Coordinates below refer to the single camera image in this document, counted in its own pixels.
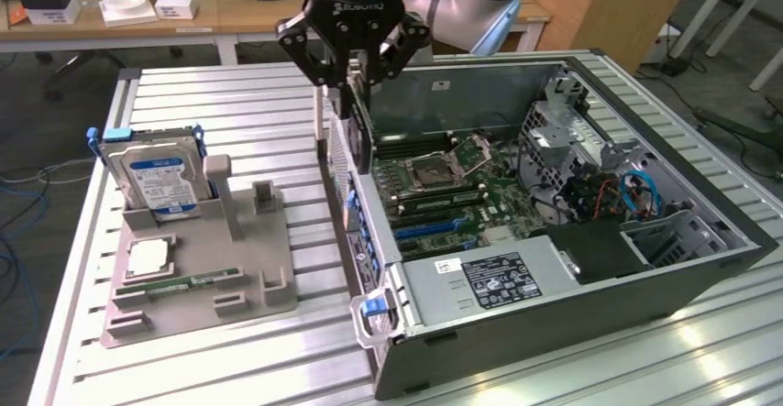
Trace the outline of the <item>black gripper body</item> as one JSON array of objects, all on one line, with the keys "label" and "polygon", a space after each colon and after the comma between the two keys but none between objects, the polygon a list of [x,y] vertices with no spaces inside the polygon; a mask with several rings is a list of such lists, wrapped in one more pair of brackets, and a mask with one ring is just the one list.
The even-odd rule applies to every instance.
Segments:
[{"label": "black gripper body", "polygon": [[305,0],[307,26],[335,54],[376,48],[404,15],[403,0]]}]

